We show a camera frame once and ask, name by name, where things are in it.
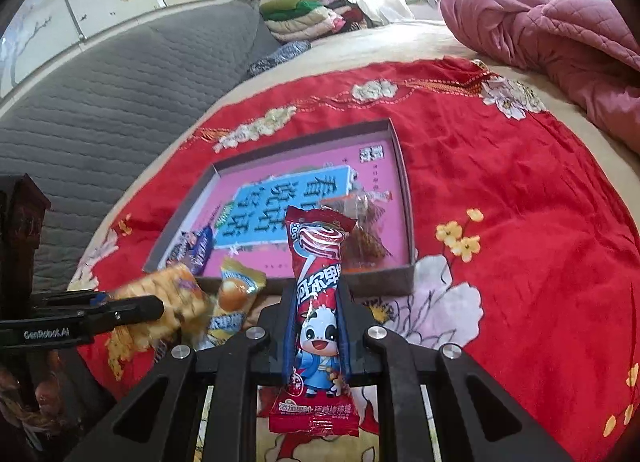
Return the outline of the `pink quilted duvet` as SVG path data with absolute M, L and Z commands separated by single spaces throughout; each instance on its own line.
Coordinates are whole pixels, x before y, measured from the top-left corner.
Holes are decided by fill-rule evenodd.
M 463 45 L 545 74 L 601 131 L 639 150 L 639 44 L 609 0 L 439 0 Z

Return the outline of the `yellow blue egg snack packet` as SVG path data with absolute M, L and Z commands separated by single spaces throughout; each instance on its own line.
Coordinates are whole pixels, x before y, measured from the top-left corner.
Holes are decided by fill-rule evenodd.
M 200 349 L 221 346 L 239 333 L 256 297 L 267 284 L 265 273 L 230 257 L 224 258 L 220 270 L 221 285 Z

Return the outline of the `red cow candy packet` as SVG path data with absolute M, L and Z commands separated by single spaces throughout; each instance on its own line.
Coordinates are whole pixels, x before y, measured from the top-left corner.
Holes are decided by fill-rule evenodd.
M 295 286 L 293 368 L 269 411 L 269 430 L 311 437 L 359 435 L 341 360 L 337 289 L 342 246 L 355 221 L 331 209 L 288 207 Z

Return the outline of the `blue oreo cookie packet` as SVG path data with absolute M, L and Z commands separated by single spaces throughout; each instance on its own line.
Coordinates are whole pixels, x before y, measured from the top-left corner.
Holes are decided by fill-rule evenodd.
M 214 244 L 213 228 L 207 224 L 201 229 L 184 231 L 169 250 L 165 266 L 182 264 L 194 276 L 204 273 Z

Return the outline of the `stack of folded clothes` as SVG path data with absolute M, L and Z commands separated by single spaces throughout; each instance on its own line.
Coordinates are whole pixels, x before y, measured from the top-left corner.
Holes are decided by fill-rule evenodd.
M 273 37 L 282 44 L 371 29 L 376 23 L 349 0 L 271 0 L 259 7 Z

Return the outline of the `yellow rice cracker packet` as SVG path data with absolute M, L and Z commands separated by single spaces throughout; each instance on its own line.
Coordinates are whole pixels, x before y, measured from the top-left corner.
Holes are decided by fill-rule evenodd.
M 111 293 L 114 301 L 138 303 L 142 318 L 122 323 L 105 342 L 107 361 L 116 381 L 138 352 L 168 341 L 179 329 L 196 330 L 203 324 L 210 300 L 190 269 L 177 263 L 128 283 Z

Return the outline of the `orange clear pastry packet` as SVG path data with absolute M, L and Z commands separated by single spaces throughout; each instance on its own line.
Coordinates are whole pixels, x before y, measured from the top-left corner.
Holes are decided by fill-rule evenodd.
M 389 190 L 354 190 L 346 196 L 320 201 L 320 208 L 337 211 L 356 222 L 342 248 L 345 271 L 378 269 L 390 256 L 383 245 L 380 229 L 386 204 L 392 200 Z

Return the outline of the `grey quilted headboard cover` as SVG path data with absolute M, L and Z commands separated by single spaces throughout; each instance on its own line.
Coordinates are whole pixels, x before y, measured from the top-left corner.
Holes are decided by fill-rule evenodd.
M 256 0 L 190 8 L 70 59 L 1 118 L 1 171 L 50 200 L 34 288 L 65 289 L 138 176 L 279 46 Z

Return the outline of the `red floral blanket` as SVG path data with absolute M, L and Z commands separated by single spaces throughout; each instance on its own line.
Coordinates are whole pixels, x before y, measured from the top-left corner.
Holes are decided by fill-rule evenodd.
M 209 164 L 350 123 L 392 121 L 420 256 L 373 315 L 422 345 L 455 341 L 577 461 L 639 416 L 639 233 L 582 141 L 531 90 L 462 58 L 284 83 L 208 115 L 125 205 L 74 281 L 138 279 Z

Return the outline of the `dark blue patterned cloth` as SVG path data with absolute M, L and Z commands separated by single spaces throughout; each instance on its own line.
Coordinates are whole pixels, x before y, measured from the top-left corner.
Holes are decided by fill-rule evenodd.
M 290 62 L 292 59 L 308 52 L 311 49 L 309 41 L 292 41 L 280 46 L 277 51 L 256 60 L 250 64 L 247 73 L 250 77 L 259 76 L 274 67 Z

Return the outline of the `shallow pink cardboard box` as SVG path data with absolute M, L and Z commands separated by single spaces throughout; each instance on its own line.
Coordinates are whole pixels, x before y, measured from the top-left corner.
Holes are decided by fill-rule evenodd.
M 152 273 L 164 268 L 184 231 L 209 224 L 214 244 L 198 276 L 201 287 L 217 290 L 221 261 L 229 256 L 266 273 L 268 292 L 279 294 L 293 280 L 284 226 L 288 207 L 320 208 L 322 199 L 354 190 L 389 190 L 393 200 L 386 204 L 380 229 L 390 256 L 378 269 L 343 268 L 352 293 L 409 294 L 418 253 L 405 161 L 393 122 L 387 119 L 297 137 L 210 163 L 171 216 L 143 269 Z

